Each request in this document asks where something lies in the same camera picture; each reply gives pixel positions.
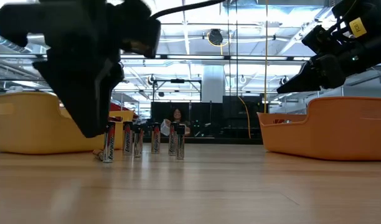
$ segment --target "yellow cable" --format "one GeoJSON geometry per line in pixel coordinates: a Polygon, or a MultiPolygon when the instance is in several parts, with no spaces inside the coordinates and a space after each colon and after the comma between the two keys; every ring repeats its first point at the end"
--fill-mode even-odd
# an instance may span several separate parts
{"type": "Polygon", "coordinates": [[[245,102],[240,98],[240,96],[238,96],[239,100],[243,103],[243,105],[245,105],[245,108],[246,108],[246,114],[247,114],[247,127],[248,127],[248,138],[251,139],[252,138],[252,135],[250,134],[250,117],[248,116],[248,109],[247,109],[247,105],[245,104],[245,102]]]}
{"type": "Polygon", "coordinates": [[[266,113],[266,74],[268,70],[268,3],[265,0],[266,23],[265,23],[265,78],[264,78],[264,113],[266,113]]]}

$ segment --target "plastic bin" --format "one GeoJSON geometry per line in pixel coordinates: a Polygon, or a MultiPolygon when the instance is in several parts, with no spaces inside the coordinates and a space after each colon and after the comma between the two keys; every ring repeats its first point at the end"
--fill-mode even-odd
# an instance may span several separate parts
{"type": "MultiPolygon", "coordinates": [[[[131,121],[132,111],[115,111],[131,121]]],[[[0,151],[55,154],[103,149],[104,136],[87,139],[70,115],[59,109],[56,96],[47,93],[0,95],[0,151]]],[[[123,122],[116,123],[115,148],[123,145],[123,122]]]]}
{"type": "Polygon", "coordinates": [[[381,161],[381,98],[318,98],[307,115],[258,113],[268,151],[337,161],[381,161]]]}

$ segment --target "robotic arm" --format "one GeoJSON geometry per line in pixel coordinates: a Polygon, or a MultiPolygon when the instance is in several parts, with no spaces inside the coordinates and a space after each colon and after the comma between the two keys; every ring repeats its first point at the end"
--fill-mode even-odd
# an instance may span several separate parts
{"type": "Polygon", "coordinates": [[[25,47],[28,34],[43,34],[50,47],[37,69],[87,138],[103,134],[111,91],[123,81],[120,50],[154,58],[160,38],[158,17],[210,6],[210,0],[151,15],[142,0],[114,6],[106,0],[39,0],[0,9],[0,35],[25,47]]]}
{"type": "Polygon", "coordinates": [[[332,12],[334,26],[316,26],[303,39],[316,55],[278,93],[337,88],[348,76],[381,63],[381,0],[343,0],[332,12]]]}

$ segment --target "round ceiling lamp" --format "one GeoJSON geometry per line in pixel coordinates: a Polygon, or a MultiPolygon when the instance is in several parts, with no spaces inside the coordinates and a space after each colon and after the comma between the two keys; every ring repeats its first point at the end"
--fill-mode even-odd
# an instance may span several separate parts
{"type": "Polygon", "coordinates": [[[289,81],[289,77],[285,76],[285,77],[283,77],[283,78],[280,79],[280,81],[279,81],[279,85],[280,85],[280,86],[283,86],[283,85],[286,84],[286,82],[288,82],[288,81],[289,81]]]}
{"type": "Polygon", "coordinates": [[[209,41],[214,45],[221,45],[223,37],[220,29],[212,29],[209,34],[209,41]]]}
{"type": "Polygon", "coordinates": [[[246,78],[245,78],[244,75],[242,75],[242,77],[239,78],[239,82],[240,82],[241,84],[245,84],[245,83],[246,83],[246,78]]]}

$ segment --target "energizer battery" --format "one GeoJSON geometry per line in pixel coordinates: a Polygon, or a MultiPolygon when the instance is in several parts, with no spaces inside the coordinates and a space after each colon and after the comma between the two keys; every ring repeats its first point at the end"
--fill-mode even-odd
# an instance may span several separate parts
{"type": "Polygon", "coordinates": [[[133,154],[133,123],[124,122],[123,126],[123,155],[131,156],[133,154]]]}
{"type": "Polygon", "coordinates": [[[141,157],[143,147],[143,126],[134,125],[134,157],[141,157]]]}
{"type": "Polygon", "coordinates": [[[160,153],[160,124],[154,123],[152,125],[152,154],[160,153]]]}
{"type": "Polygon", "coordinates": [[[113,154],[115,153],[115,123],[108,122],[105,131],[105,145],[103,149],[103,162],[113,162],[113,154]]]}
{"type": "Polygon", "coordinates": [[[177,128],[177,159],[185,157],[185,125],[179,125],[177,128]]]}
{"type": "Polygon", "coordinates": [[[177,122],[171,122],[170,125],[170,135],[169,135],[169,143],[168,143],[168,154],[170,156],[176,155],[176,146],[177,146],[177,122]]]}

